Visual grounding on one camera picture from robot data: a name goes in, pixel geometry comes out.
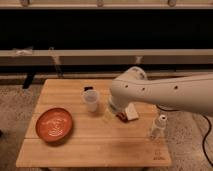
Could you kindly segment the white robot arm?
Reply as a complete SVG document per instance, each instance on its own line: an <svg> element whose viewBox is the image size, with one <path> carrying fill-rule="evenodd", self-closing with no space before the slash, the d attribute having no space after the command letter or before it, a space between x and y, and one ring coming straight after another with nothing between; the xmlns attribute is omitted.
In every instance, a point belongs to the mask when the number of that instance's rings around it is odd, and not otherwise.
<svg viewBox="0 0 213 171"><path fill-rule="evenodd" d="M131 102L145 102L213 117L213 74L148 80L144 70L134 66L116 77L109 90L114 113Z"/></svg>

